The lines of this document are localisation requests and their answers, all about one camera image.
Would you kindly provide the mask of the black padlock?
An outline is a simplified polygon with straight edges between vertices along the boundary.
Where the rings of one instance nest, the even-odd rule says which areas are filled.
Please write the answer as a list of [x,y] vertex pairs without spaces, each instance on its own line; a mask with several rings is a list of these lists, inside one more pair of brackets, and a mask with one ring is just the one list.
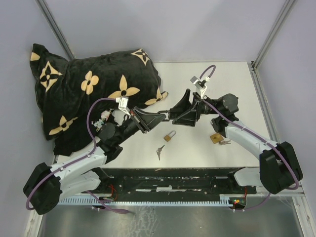
[[169,110],[158,111],[158,114],[164,114],[165,119],[163,121],[170,121],[176,119],[180,114],[180,109],[171,108]]

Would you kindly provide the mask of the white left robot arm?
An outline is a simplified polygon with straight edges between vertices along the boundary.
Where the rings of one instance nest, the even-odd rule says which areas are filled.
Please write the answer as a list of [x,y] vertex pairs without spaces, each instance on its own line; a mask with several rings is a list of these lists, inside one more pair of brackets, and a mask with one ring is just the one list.
[[58,202],[70,196],[96,190],[103,193],[109,180],[101,166],[116,159],[122,152],[121,143],[141,131],[147,133],[169,118],[165,112],[148,113],[137,107],[130,110],[122,124],[105,123],[92,140],[92,149],[60,164],[38,164],[28,178],[23,193],[26,208],[43,215]]

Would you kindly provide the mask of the small padlock keys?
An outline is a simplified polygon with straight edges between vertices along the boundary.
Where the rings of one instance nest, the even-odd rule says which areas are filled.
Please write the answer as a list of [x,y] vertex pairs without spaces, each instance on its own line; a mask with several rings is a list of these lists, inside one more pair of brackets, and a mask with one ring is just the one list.
[[156,151],[159,160],[160,160],[160,154],[163,148],[164,148],[164,145],[162,147],[159,147]]

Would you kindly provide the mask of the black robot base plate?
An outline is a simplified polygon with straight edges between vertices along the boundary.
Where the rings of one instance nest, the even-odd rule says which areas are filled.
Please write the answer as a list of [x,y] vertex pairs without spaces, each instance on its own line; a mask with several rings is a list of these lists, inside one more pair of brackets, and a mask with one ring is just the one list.
[[95,194],[120,195],[140,192],[186,192],[206,195],[256,194],[233,180],[235,168],[104,168],[108,175]]

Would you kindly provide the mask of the long shackle padlock keys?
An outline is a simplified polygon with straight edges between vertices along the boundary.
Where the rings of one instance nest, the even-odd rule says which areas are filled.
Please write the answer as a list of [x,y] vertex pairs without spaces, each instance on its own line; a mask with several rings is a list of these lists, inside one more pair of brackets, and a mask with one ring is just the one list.
[[231,144],[231,141],[230,140],[228,140],[228,141],[223,140],[223,141],[219,142],[219,145],[227,145],[227,144]]

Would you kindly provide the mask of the small brass padlock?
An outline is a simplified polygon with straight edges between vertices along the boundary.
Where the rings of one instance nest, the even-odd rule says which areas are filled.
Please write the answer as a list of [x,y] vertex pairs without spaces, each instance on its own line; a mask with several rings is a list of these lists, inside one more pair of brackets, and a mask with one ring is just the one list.
[[176,134],[176,131],[173,130],[173,131],[169,132],[167,135],[165,135],[163,139],[166,142],[169,142],[175,134]]

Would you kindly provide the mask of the brass padlock long shackle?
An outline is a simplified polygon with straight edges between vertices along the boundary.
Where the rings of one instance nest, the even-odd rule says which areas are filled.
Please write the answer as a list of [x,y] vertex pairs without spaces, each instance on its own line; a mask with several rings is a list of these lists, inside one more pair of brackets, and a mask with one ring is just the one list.
[[221,143],[224,140],[223,136],[219,133],[215,133],[215,134],[211,135],[210,139],[213,142],[213,144]]

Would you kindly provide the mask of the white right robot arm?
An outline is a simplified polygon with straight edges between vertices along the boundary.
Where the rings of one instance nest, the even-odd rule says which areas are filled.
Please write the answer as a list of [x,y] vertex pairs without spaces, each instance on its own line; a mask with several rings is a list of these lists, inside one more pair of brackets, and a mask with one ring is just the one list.
[[265,138],[245,126],[235,116],[239,111],[235,95],[210,99],[194,92],[191,101],[191,94],[187,89],[182,99],[171,108],[168,117],[173,124],[195,126],[201,115],[217,115],[211,120],[214,131],[236,142],[259,161],[258,167],[245,167],[233,172],[233,177],[226,181],[230,192],[238,193],[244,186],[259,186],[271,194],[278,194],[299,187],[303,173],[293,146]]

